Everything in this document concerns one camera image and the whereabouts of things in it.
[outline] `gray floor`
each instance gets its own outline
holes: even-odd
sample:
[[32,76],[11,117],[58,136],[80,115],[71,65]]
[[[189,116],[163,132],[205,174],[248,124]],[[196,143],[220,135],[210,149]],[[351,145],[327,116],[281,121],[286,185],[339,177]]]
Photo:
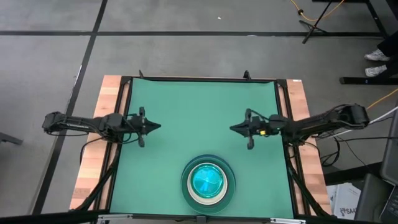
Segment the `gray floor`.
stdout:
[[[309,17],[325,6],[297,0]],[[372,1],[389,33],[397,21],[384,1]],[[3,0],[0,30],[92,30],[100,0]],[[289,0],[248,1],[109,1],[100,30],[306,31]],[[344,4],[320,23],[335,32],[374,32],[377,27],[363,4]],[[103,75],[178,75],[302,79],[311,114],[341,103],[364,106],[395,86],[344,86],[338,77],[363,76],[363,55],[378,38],[301,37],[98,37],[73,114],[92,116]],[[0,217],[28,213],[53,137],[43,133],[44,116],[65,111],[88,37],[0,37],[0,131],[24,139],[22,146],[0,144]],[[397,97],[369,111],[375,118],[390,110]],[[375,124],[343,138],[385,136],[389,122]],[[85,138],[66,138],[44,212],[68,209]],[[319,141],[322,154],[336,149]],[[353,141],[353,151],[367,164],[382,159],[385,141]],[[346,145],[336,167],[361,163]]]

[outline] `green tabletop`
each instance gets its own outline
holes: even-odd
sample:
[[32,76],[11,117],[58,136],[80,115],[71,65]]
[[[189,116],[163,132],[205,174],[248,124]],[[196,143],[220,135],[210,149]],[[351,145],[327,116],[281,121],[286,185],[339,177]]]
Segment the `green tabletop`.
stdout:
[[196,215],[181,193],[184,167],[196,156],[224,159],[236,190],[220,217],[293,218],[280,136],[247,138],[229,130],[246,108],[277,114],[273,83],[152,82],[135,78],[129,113],[146,109],[162,125],[138,143],[122,146],[111,202],[114,213]]

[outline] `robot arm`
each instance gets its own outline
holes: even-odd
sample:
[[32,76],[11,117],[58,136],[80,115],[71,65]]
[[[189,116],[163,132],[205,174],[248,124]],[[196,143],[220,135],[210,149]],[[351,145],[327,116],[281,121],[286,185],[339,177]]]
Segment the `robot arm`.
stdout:
[[142,135],[160,128],[160,124],[149,121],[145,117],[145,109],[141,107],[139,114],[132,114],[129,119],[118,113],[90,119],[53,112],[45,117],[42,128],[47,134],[63,130],[98,133],[105,140],[114,143],[123,143],[123,134],[136,133],[139,145],[144,147]]
[[247,109],[245,120],[231,126],[232,131],[249,138],[248,149],[254,147],[254,135],[270,136],[281,133],[291,144],[303,144],[311,135],[334,131],[340,128],[363,129],[369,124],[366,109],[359,105],[340,105],[322,114],[293,121],[281,115],[269,118]]

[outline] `person's foot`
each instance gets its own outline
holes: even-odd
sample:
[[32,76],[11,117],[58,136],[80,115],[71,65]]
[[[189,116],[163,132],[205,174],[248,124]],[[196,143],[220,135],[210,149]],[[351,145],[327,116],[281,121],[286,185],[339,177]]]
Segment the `person's foot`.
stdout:
[[369,78],[372,78],[380,75],[380,73],[384,72],[385,70],[387,70],[387,67],[385,65],[379,67],[367,68],[365,69],[365,75]]
[[390,60],[390,58],[385,56],[383,54],[383,52],[381,52],[381,50],[379,50],[379,49],[375,50],[374,52],[372,52],[370,54],[366,54],[365,59],[373,60],[373,61],[383,61],[383,62]]

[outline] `table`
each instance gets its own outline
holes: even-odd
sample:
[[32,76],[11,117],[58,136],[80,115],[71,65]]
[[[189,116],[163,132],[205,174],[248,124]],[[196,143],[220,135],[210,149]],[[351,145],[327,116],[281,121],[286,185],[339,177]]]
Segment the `table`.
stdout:
[[[115,111],[125,111],[126,101],[130,97],[130,79],[131,77],[122,77],[120,75],[104,76],[103,83],[99,91],[94,117],[104,116]],[[211,79],[219,80],[221,82],[225,80],[225,78]],[[309,117],[307,100],[305,98],[302,81],[277,80],[277,83],[282,114],[284,116],[289,116],[290,112],[290,116],[292,116],[294,120]],[[99,136],[97,134],[90,134],[88,136],[88,141],[96,139],[98,137]],[[308,142],[316,144],[315,140],[313,139],[308,139]],[[73,191],[70,208],[76,208],[77,206],[79,206],[88,196],[91,190],[93,190],[101,176],[101,173],[104,172],[104,168],[110,164],[110,161],[112,161],[116,148],[116,144],[107,144],[107,142],[105,141],[96,141],[86,146],[83,160],[81,162],[80,170],[76,180],[75,189]],[[305,184],[307,188],[312,193],[315,200],[322,206],[322,208],[328,213],[331,213],[325,180],[323,178],[322,167],[320,164],[317,149],[315,149],[311,145],[304,145],[300,146],[298,150],[300,155],[299,159],[301,162],[301,164],[299,163],[298,165],[302,166],[302,175],[305,179]],[[296,166],[296,161],[294,159],[292,160],[293,164]],[[110,181],[112,180],[109,180],[108,183],[104,186],[104,189],[101,193],[101,199],[96,200],[96,202],[91,205],[91,209],[104,209],[109,207],[108,192],[112,191],[112,185],[109,184]],[[309,213],[308,204],[305,203],[302,199],[300,190],[296,185],[294,187],[294,190],[295,200],[297,201],[295,205],[297,213]]]

